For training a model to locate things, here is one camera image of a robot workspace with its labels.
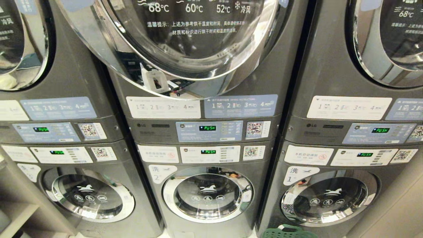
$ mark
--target label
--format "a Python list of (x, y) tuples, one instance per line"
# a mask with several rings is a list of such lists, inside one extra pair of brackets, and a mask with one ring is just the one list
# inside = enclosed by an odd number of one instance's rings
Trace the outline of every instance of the label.
[(92, 163), (85, 147), (30, 147), (41, 163)]
[(277, 94), (220, 96), (204, 100), (206, 118), (273, 116)]
[(353, 123), (343, 144), (402, 144), (416, 124)]
[(16, 164), (22, 172), (31, 180), (31, 182), (36, 183), (38, 173), (41, 171), (40, 166), (35, 164), (24, 164), (24, 163), (18, 163)]
[(131, 116), (137, 119), (199, 119), (200, 101), (163, 97), (126, 97)]
[(319, 172), (320, 169), (316, 167), (289, 166), (283, 184), (289, 186)]
[(314, 96), (307, 118), (377, 121), (391, 101), (390, 97)]
[(58, 143), (81, 141), (69, 122), (12, 124), (27, 143)]
[(423, 121), (423, 98), (398, 98), (385, 120)]
[(101, 123), (78, 123), (86, 141), (107, 139)]
[(242, 140), (243, 121), (177, 122), (179, 142), (220, 142)]
[(96, 118), (88, 97), (62, 97), (20, 100), (34, 121)]
[(265, 145), (244, 146), (243, 161), (262, 160), (264, 152), (266, 151)]
[(161, 184), (168, 176), (178, 170), (174, 165), (150, 164), (148, 170), (153, 183)]
[(16, 100), (0, 100), (0, 121), (29, 121), (27, 114)]
[(338, 149), (331, 166), (383, 166), (398, 149)]
[(333, 153), (332, 148), (321, 147), (301, 147), (288, 145), (285, 154), (285, 162), (310, 164), (310, 165), (326, 165)]
[(4, 151), (9, 155), (10, 159), (16, 162), (26, 162), (26, 163), (38, 163), (34, 155), (29, 151), (25, 146), (1, 146)]
[(173, 146), (138, 145), (141, 159), (153, 163), (179, 163), (178, 149)]
[(419, 149), (400, 149), (391, 160), (391, 163), (408, 163), (418, 150)]
[(249, 140), (268, 137), (270, 124), (270, 121), (248, 122), (247, 131), (245, 132), (245, 139)]
[(116, 158), (115, 152), (112, 147), (91, 147), (94, 156), (97, 161), (115, 161)]
[(182, 163), (239, 162), (241, 146), (180, 147)]

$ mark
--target front-load washer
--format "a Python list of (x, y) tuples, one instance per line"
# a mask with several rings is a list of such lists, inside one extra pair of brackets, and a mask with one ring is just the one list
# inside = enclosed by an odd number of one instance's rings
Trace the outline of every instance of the front-load washer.
[(163, 221), (129, 141), (5, 145), (1, 153), (87, 237), (159, 236)]
[(9, 144), (123, 138), (107, 70), (54, 1), (0, 3), (0, 137)]
[(285, 139), (336, 146), (421, 144), (422, 4), (319, 1)]
[(332, 147), (282, 140), (257, 234), (270, 237), (266, 231), (287, 224), (318, 237), (343, 237), (421, 155), (417, 145)]
[(138, 144), (168, 234), (250, 236), (273, 144)]

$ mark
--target stacked washer dryer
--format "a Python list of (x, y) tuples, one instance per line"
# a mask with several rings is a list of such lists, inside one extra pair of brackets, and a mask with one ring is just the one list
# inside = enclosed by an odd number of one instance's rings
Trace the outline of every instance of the stacked washer dryer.
[(307, 2), (58, 2), (110, 67), (170, 236), (249, 236)]
[(101, 63), (54, 1), (2, 1), (0, 20), (0, 152), (84, 235), (160, 235)]
[(259, 235), (288, 224), (342, 237), (421, 157), (422, 11), (421, 0), (317, 3)]

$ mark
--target washer door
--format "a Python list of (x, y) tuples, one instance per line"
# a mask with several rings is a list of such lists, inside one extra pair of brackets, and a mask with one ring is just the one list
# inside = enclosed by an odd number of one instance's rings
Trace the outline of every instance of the washer door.
[(124, 185), (91, 170), (50, 169), (44, 174), (42, 184), (47, 194), (53, 194), (56, 203), (87, 221), (120, 221), (135, 208), (134, 197)]
[(347, 221), (375, 197), (376, 178), (361, 170), (337, 170), (307, 177), (290, 187), (281, 202), (283, 214), (307, 227)]
[(39, 0), (0, 5), (0, 90), (25, 89), (41, 78), (50, 58), (51, 26)]
[(163, 198), (171, 211), (186, 220), (218, 223), (247, 209), (253, 187), (230, 169), (196, 167), (172, 176), (163, 186)]
[(365, 73), (387, 86), (423, 86), (423, 0), (355, 0), (351, 42)]

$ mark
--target green laundry basket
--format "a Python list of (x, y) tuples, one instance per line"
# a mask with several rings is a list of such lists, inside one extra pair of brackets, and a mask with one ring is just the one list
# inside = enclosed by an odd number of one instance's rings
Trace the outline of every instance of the green laundry basket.
[(315, 234), (304, 231), (300, 227), (295, 227), (291, 225), (282, 225), (283, 228), (290, 228), (294, 229), (294, 231), (283, 231), (283, 229), (275, 228), (275, 229), (267, 229), (263, 233), (263, 238), (282, 238), (282, 237), (290, 237), (290, 238), (318, 238)]

